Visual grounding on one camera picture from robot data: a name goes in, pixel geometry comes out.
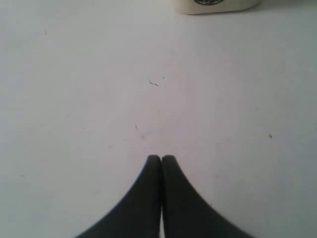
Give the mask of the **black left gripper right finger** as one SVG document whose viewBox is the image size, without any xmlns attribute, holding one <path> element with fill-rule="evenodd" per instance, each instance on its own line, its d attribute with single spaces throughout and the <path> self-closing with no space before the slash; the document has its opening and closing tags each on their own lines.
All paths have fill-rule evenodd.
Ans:
<svg viewBox="0 0 317 238">
<path fill-rule="evenodd" d="M 250 238 L 197 193 L 176 158 L 162 158 L 163 227 L 166 238 Z"/>
</svg>

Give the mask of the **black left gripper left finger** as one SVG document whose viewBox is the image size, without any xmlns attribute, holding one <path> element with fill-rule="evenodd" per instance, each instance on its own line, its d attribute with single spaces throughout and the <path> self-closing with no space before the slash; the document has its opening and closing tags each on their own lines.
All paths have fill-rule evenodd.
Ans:
<svg viewBox="0 0 317 238">
<path fill-rule="evenodd" d="M 162 167 L 149 155 L 129 191 L 79 238 L 158 238 L 162 204 Z"/>
</svg>

